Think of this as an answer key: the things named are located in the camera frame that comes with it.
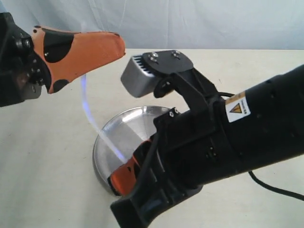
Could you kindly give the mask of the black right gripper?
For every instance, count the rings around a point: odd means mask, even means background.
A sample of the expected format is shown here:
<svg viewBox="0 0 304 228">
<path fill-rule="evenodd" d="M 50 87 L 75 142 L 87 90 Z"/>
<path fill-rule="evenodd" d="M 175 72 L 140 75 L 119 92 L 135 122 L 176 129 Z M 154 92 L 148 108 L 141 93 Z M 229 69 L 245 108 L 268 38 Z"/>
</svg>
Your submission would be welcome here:
<svg viewBox="0 0 304 228">
<path fill-rule="evenodd" d="M 238 156 L 228 135 L 223 108 L 195 115 L 191 110 L 153 121 L 156 134 L 142 142 L 130 159 L 107 178 L 116 196 L 110 209 L 121 228 L 147 228 L 159 215 L 186 200 L 202 186 L 234 176 Z M 150 146 L 150 168 L 138 179 Z"/>
</svg>

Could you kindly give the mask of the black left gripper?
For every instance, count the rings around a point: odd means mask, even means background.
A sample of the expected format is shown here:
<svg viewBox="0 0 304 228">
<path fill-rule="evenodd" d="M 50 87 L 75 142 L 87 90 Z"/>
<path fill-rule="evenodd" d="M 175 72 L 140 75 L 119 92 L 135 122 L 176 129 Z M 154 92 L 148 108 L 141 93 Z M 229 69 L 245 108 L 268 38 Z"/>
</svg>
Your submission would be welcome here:
<svg viewBox="0 0 304 228">
<path fill-rule="evenodd" d="M 125 55 L 115 32 L 72 32 L 35 26 L 32 36 L 9 12 L 0 14 L 0 106 L 37 99 Z"/>
</svg>

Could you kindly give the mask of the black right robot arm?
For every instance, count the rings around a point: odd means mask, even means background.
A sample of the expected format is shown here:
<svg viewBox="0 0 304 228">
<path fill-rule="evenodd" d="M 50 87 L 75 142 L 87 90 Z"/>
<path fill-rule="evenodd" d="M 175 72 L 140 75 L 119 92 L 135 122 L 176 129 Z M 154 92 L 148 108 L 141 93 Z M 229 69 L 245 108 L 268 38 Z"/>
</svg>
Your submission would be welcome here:
<svg viewBox="0 0 304 228">
<path fill-rule="evenodd" d="M 156 133 L 108 179 L 122 228 L 146 228 L 206 184 L 304 153 L 303 66 L 236 95 L 195 69 L 171 79 L 189 110 L 155 118 Z"/>
</svg>

